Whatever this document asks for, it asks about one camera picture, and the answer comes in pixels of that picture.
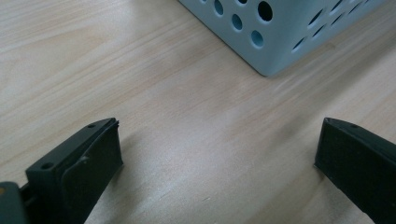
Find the wooden table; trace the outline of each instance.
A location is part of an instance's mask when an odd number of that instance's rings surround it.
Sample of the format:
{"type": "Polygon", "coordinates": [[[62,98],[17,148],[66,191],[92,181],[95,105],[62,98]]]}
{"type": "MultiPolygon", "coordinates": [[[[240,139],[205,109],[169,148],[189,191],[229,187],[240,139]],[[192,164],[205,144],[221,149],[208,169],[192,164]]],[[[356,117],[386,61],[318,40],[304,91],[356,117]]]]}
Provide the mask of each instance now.
{"type": "Polygon", "coordinates": [[[267,78],[176,0],[3,0],[0,180],[115,117],[87,223],[372,223],[313,163],[325,117],[396,142],[395,11],[267,78]]]}

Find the table surface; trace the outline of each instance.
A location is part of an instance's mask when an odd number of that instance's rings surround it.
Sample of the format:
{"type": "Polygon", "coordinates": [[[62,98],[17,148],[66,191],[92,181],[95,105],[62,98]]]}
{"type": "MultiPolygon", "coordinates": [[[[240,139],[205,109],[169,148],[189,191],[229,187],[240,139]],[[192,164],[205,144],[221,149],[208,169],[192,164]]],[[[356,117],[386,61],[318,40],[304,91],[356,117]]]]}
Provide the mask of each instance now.
{"type": "Polygon", "coordinates": [[[372,223],[313,163],[325,117],[396,142],[395,11],[268,78],[176,0],[3,0],[0,180],[115,117],[87,223],[372,223]]]}

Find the light blue basket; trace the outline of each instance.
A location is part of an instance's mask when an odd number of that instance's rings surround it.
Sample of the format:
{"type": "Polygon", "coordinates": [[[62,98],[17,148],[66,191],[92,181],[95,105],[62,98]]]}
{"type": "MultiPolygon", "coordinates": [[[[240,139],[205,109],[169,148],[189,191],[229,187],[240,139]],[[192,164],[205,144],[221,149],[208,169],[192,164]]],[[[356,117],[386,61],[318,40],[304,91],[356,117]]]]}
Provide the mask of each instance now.
{"type": "Polygon", "coordinates": [[[264,76],[273,76],[385,2],[179,1],[264,76]]]}

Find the basket hole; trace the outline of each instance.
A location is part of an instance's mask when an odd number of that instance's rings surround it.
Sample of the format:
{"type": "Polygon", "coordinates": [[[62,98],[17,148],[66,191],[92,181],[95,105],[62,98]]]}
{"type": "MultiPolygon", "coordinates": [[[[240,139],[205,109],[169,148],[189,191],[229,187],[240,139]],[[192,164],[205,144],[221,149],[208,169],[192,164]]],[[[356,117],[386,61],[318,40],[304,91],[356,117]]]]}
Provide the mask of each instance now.
{"type": "Polygon", "coordinates": [[[348,14],[354,12],[356,9],[358,9],[358,7],[359,7],[360,5],[361,5],[361,3],[358,3],[356,6],[354,6],[354,7],[352,8],[352,10],[349,11],[348,14]]]}
{"type": "Polygon", "coordinates": [[[260,18],[264,21],[270,21],[274,16],[271,6],[265,1],[259,3],[258,10],[260,18]]]}
{"type": "Polygon", "coordinates": [[[314,18],[312,18],[311,22],[309,22],[308,25],[311,25],[312,23],[314,23],[319,18],[319,16],[321,15],[322,12],[323,12],[323,9],[320,12],[318,12],[317,15],[314,16],[314,18]]]}
{"type": "Polygon", "coordinates": [[[344,16],[344,13],[339,15],[333,22],[332,25],[335,25],[336,22],[338,22],[342,17],[344,16]]]}
{"type": "Polygon", "coordinates": [[[295,52],[297,49],[299,49],[301,47],[301,45],[303,44],[303,42],[305,41],[305,37],[302,38],[293,48],[292,52],[295,52]]]}
{"type": "Polygon", "coordinates": [[[49,168],[51,168],[53,166],[53,163],[52,162],[47,162],[47,163],[44,163],[42,166],[41,166],[41,169],[42,170],[48,170],[49,168]]]}
{"type": "Polygon", "coordinates": [[[323,28],[324,28],[325,26],[326,26],[326,25],[322,25],[320,28],[318,28],[317,31],[314,33],[314,35],[312,35],[312,37],[316,37],[316,36],[320,35],[320,34],[322,33],[323,28]]]}
{"type": "Polygon", "coordinates": [[[224,9],[223,9],[222,4],[219,0],[215,0],[215,10],[220,16],[222,16],[222,14],[224,14],[224,9]]]}
{"type": "Polygon", "coordinates": [[[238,15],[233,14],[232,20],[233,20],[233,27],[238,31],[242,30],[243,24],[241,18],[239,18],[238,15]]]}
{"type": "Polygon", "coordinates": [[[343,2],[343,0],[338,1],[338,2],[335,4],[335,6],[332,8],[332,11],[336,10],[336,9],[340,6],[340,4],[341,4],[342,2],[343,2]]]}
{"type": "Polygon", "coordinates": [[[264,45],[264,39],[262,38],[262,34],[260,34],[258,31],[253,31],[251,33],[251,41],[258,48],[261,48],[264,45]]]}

